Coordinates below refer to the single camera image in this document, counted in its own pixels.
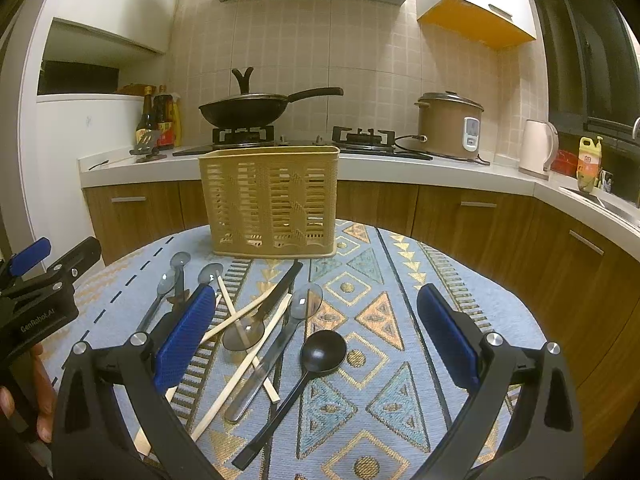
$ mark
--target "electric kettle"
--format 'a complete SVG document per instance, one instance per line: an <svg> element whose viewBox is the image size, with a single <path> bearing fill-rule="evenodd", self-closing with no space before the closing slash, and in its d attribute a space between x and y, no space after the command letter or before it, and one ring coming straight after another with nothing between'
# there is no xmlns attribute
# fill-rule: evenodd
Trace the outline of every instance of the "electric kettle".
<svg viewBox="0 0 640 480"><path fill-rule="evenodd" d="M518 170L549 180L549 167L558 154L558 131L551 123L528 119L522 134Z"/></svg>

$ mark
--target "slotted basket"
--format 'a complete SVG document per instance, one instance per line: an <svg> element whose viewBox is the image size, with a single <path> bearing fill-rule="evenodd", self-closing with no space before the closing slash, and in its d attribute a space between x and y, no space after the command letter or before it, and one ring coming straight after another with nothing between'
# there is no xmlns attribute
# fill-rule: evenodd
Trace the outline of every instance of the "slotted basket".
<svg viewBox="0 0 640 480"><path fill-rule="evenodd" d="M219 150L200 158L213 251L247 258L335 254L335 146Z"/></svg>

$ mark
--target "finger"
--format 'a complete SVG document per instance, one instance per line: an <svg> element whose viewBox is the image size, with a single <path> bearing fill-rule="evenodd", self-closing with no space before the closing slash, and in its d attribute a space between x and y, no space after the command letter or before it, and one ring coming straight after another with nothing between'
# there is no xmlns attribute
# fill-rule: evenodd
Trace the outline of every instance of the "finger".
<svg viewBox="0 0 640 480"><path fill-rule="evenodd" d="M53 404L56 399L56 391L51 386L49 375L40 358L33 359L33 383L36 389L36 399L40 413L49 415L53 413Z"/></svg>
<svg viewBox="0 0 640 480"><path fill-rule="evenodd" d="M2 387L0 387L0 408L2 408L2 412L7 418L14 414L14 398L12 397L11 393L9 393L9 390Z"/></svg>
<svg viewBox="0 0 640 480"><path fill-rule="evenodd" d="M42 343L37 343L31 347L31 355L34 357L41 355L43 352L44 346L42 346Z"/></svg>
<svg viewBox="0 0 640 480"><path fill-rule="evenodd" d="M51 435L53 433L53 413L49 413L49 415L41 413L38 416L36 428L38 430L38 436L43 442L51 442Z"/></svg>

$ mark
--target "frying pan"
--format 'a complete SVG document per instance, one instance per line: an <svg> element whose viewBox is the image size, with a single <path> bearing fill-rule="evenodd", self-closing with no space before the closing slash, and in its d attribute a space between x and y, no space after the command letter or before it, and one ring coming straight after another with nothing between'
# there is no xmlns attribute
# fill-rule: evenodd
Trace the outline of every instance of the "frying pan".
<svg viewBox="0 0 640 480"><path fill-rule="evenodd" d="M250 94L249 77L254 67L250 66L244 75L235 68L232 70L238 80L240 95L220 99L214 103L202 105L203 117L217 128L236 129L266 126L282 115L289 103L324 95L344 95L342 88L313 88L291 95Z"/></svg>

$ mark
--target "blue tablecloth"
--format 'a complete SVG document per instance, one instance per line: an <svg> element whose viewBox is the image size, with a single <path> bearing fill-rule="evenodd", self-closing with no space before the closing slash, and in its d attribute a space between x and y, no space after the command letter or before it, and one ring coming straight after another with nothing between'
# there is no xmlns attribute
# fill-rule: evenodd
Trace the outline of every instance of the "blue tablecloth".
<svg viewBox="0 0 640 480"><path fill-rule="evenodd" d="M496 330L518 346L540 348L545 342L533 316L513 294L445 254L406 236L350 221L336 222L336 238L333 258L303 261L296 285L318 283L324 301L320 311L299 326L271 381L284 398L300 377L300 347L315 330L342 334L347 359L336 373L309 384L273 443L244 472L231 460L265 423L270 402L261 390L236 425L223 420L223 407L198 446L229 480L410 478L451 427L467 396L451 381L417 319L416 295L425 283L434 283L453 308L470 314L484 331ZM74 342L84 339L100 348L126 340L177 251L191 253L185 268L185 284L191 290L206 263L221 262L238 308L276 283L292 263L215 256L208 226L125 256L78 289L78 319L44 342L54 386L60 383L61 365ZM165 301L154 322L170 308ZM242 358L217 340L198 350L172 403L187 430L209 409ZM126 393L118 387L116 394L135 436L139 425ZM479 462L497 450L517 395L514 387L504 399Z"/></svg>

